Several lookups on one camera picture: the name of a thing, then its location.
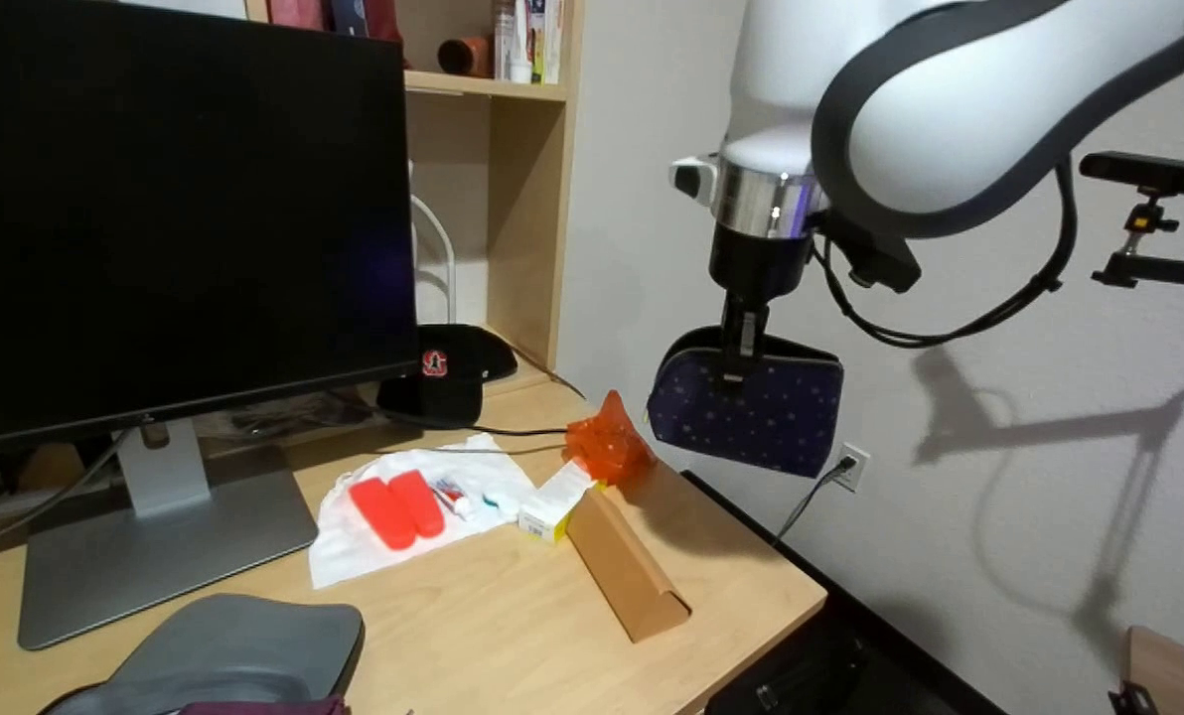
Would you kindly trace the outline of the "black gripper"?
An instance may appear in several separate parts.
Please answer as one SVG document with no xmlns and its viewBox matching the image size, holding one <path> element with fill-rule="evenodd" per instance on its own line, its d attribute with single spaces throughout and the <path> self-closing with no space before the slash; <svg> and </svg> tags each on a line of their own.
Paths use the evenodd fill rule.
<svg viewBox="0 0 1184 715">
<path fill-rule="evenodd" d="M 728 289 L 724 333 L 735 358 L 756 354 L 768 305 L 800 288 L 806 259 L 806 238 L 748 238 L 728 226 L 716 230 L 712 277 Z"/>
</svg>

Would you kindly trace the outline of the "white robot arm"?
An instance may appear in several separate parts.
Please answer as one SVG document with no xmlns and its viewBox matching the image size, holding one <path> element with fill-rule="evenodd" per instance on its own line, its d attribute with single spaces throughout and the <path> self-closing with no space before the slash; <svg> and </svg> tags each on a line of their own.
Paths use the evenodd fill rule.
<svg viewBox="0 0 1184 715">
<path fill-rule="evenodd" d="M 724 142 L 677 166 L 716 215 L 720 350 L 749 358 L 813 238 L 910 289 L 1119 109 L 1184 77 L 1184 0 L 748 0 Z"/>
</svg>

